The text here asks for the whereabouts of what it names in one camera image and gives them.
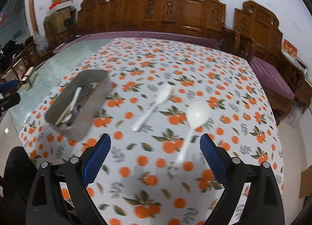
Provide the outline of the white plastic fork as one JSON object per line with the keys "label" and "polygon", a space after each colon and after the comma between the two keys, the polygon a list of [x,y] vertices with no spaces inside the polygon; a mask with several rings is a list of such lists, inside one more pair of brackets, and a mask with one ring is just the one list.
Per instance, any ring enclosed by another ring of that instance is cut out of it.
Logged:
{"label": "white plastic fork", "polygon": [[67,106],[67,108],[63,111],[63,113],[60,115],[60,117],[57,119],[55,125],[58,126],[59,124],[61,124],[60,122],[67,117],[69,114],[73,113],[74,107],[76,105],[76,102],[78,100],[78,97],[80,95],[80,92],[82,91],[82,87],[78,87],[76,88],[75,92],[74,92],[74,96],[71,100],[71,102],[69,103],[69,105]]}

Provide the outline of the metal spoon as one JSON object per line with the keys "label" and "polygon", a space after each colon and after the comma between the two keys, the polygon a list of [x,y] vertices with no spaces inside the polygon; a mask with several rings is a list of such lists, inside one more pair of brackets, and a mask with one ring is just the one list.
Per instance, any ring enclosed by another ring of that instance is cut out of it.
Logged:
{"label": "metal spoon", "polygon": [[74,122],[74,120],[77,118],[78,115],[79,115],[78,112],[74,112],[73,114],[69,114],[60,123],[66,124],[66,125],[71,125]]}

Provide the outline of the white round ladle spoon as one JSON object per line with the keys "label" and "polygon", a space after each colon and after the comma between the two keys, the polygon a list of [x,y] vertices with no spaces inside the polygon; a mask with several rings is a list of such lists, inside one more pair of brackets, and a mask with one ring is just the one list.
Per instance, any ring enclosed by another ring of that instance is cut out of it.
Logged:
{"label": "white round ladle spoon", "polygon": [[189,132],[184,139],[183,146],[175,160],[175,165],[180,166],[183,164],[188,148],[192,140],[194,131],[202,127],[208,120],[209,106],[203,101],[193,101],[187,108],[186,120],[189,125]]}

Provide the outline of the white plastic soup spoon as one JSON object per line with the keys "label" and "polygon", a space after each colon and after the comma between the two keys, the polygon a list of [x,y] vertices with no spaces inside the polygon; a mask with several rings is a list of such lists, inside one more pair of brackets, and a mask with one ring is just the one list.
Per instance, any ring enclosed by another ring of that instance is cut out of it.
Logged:
{"label": "white plastic soup spoon", "polygon": [[170,84],[164,85],[155,96],[153,105],[142,115],[132,126],[134,132],[138,132],[142,126],[148,121],[153,112],[162,104],[164,104],[172,95],[173,88]]}

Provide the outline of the wooden chair at left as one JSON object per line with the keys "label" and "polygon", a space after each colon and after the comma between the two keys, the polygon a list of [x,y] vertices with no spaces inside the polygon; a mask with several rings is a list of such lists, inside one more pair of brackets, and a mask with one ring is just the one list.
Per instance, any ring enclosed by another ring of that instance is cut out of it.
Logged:
{"label": "wooden chair at left", "polygon": [[27,43],[23,50],[18,51],[18,54],[15,53],[13,56],[14,59],[10,61],[10,64],[1,70],[1,82],[17,79],[19,86],[21,86],[26,72],[31,67],[35,69],[50,59],[53,56],[53,52],[48,48],[47,52],[40,54],[37,51],[37,44],[32,41]]}

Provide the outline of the wooden framed glass door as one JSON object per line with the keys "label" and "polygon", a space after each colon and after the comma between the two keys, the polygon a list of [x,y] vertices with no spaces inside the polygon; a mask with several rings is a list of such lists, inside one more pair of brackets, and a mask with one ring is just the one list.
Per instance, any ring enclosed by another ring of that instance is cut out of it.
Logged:
{"label": "wooden framed glass door", "polygon": [[1,48],[9,41],[23,44],[30,36],[27,0],[1,0]]}

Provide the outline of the grey metal tray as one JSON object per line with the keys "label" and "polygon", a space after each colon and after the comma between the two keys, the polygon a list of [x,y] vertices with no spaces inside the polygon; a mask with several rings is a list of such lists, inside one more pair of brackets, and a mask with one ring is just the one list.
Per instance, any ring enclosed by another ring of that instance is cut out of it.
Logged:
{"label": "grey metal tray", "polygon": [[[99,85],[93,92],[88,92],[86,86],[89,83],[98,82]],[[79,115],[71,125],[55,125],[57,119],[71,102],[76,88],[82,87],[73,113]],[[73,141],[82,141],[89,132],[94,116],[102,108],[105,99],[112,91],[109,73],[105,70],[83,70],[70,83],[65,90],[58,95],[56,101],[45,114],[45,120],[58,134]]]}

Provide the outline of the small black fan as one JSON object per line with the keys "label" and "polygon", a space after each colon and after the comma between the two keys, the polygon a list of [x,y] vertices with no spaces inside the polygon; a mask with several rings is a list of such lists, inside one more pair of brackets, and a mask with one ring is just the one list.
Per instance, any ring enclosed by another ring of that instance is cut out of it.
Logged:
{"label": "small black fan", "polygon": [[64,24],[65,27],[71,27],[73,25],[73,19],[72,18],[66,18],[64,20],[63,24]]}

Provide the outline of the stacked cardboard boxes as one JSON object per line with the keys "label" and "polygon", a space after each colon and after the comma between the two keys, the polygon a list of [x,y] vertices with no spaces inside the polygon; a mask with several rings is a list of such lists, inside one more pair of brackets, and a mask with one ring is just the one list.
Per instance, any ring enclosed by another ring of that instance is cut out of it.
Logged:
{"label": "stacked cardboard boxes", "polygon": [[73,0],[52,0],[43,22],[45,36],[47,38],[67,29],[65,22],[72,18],[72,8]]}

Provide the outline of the wooden side table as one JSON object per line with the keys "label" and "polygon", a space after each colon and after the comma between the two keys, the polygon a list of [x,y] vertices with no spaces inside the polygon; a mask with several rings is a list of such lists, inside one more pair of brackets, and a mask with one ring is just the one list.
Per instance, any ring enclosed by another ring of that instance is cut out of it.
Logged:
{"label": "wooden side table", "polygon": [[282,52],[280,52],[280,56],[283,70],[282,76],[293,91],[295,102],[302,106],[302,113],[304,113],[311,104],[311,85],[300,67]]}

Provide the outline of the orange print tablecloth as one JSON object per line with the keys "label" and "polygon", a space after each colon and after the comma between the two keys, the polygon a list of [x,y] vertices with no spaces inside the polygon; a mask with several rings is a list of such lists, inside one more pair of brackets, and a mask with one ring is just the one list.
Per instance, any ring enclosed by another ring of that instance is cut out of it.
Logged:
{"label": "orange print tablecloth", "polygon": [[[45,114],[83,70],[106,70],[113,90],[80,142],[58,134]],[[80,155],[106,133],[111,150],[87,190],[109,224],[203,224],[223,187],[216,182],[200,149],[208,134],[230,156],[259,165],[270,163],[279,190],[284,162],[278,128],[264,90],[246,60],[189,43],[118,38],[94,54],[83,54],[28,114],[19,132],[30,159],[52,163]],[[166,84],[171,97],[138,132],[134,123],[153,105]],[[176,158],[189,132],[186,111],[193,101],[209,106],[207,122],[197,128],[182,165]]]}

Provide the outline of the red calendar card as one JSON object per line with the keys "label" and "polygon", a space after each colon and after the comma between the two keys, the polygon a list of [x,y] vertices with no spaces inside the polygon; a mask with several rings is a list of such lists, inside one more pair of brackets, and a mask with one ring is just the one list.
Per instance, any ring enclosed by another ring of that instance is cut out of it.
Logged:
{"label": "red calendar card", "polygon": [[292,45],[289,41],[287,41],[286,39],[284,39],[282,49],[289,56],[296,58],[297,52],[298,52],[297,48],[294,45]]}

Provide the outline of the carved wooden sofa bench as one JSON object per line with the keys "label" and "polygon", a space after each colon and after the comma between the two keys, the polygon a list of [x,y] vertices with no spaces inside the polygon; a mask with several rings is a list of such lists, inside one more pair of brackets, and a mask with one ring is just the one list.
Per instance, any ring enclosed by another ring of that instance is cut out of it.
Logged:
{"label": "carved wooden sofa bench", "polygon": [[77,16],[79,34],[130,32],[180,37],[249,60],[251,38],[227,28],[226,5],[219,0],[83,0]]}

